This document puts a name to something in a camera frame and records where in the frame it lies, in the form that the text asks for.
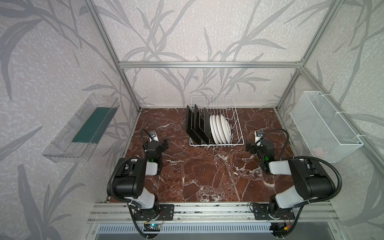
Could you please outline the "square floral plate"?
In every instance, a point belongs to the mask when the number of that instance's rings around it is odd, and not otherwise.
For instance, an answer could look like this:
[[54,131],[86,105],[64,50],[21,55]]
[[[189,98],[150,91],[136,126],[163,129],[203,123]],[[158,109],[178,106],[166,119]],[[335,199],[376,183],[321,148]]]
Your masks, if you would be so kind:
[[186,132],[195,145],[201,144],[201,138],[197,135],[193,127],[194,114],[189,105],[186,107]]
[[203,114],[197,105],[194,105],[194,117],[194,130],[201,139],[201,144],[208,144],[209,138],[205,133]]

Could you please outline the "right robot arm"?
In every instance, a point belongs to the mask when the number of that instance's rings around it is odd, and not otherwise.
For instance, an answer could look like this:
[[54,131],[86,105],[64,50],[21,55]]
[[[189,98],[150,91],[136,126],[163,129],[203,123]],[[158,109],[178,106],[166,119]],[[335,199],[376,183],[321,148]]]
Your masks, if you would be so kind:
[[290,176],[294,185],[270,197],[267,204],[250,203],[256,220],[295,219],[294,209],[310,203],[328,201],[342,189],[342,177],[330,163],[311,156],[273,160],[275,148],[258,140],[247,143],[246,151],[256,155],[266,174]]

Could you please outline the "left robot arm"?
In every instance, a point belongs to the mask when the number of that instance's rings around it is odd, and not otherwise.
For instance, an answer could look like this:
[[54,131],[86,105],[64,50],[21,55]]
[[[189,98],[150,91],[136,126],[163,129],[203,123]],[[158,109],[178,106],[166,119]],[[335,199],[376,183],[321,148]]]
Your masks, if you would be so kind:
[[119,159],[107,185],[107,195],[135,211],[134,220],[154,220],[161,214],[159,200],[145,188],[147,176],[157,176],[164,166],[162,153],[168,140],[144,144],[143,158]]

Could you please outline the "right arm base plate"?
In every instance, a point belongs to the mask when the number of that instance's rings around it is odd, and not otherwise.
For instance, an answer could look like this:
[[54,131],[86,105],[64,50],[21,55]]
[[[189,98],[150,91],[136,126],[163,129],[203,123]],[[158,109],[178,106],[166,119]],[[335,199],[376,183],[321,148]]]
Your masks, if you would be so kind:
[[281,209],[269,204],[250,203],[249,208],[255,220],[295,220],[293,209]]

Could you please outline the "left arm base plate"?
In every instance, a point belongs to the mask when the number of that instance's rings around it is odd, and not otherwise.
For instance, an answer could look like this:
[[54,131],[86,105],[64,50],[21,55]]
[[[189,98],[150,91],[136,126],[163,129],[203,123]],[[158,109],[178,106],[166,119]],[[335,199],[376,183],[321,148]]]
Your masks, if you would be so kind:
[[136,221],[172,221],[175,213],[175,205],[160,204],[152,209],[134,211]]

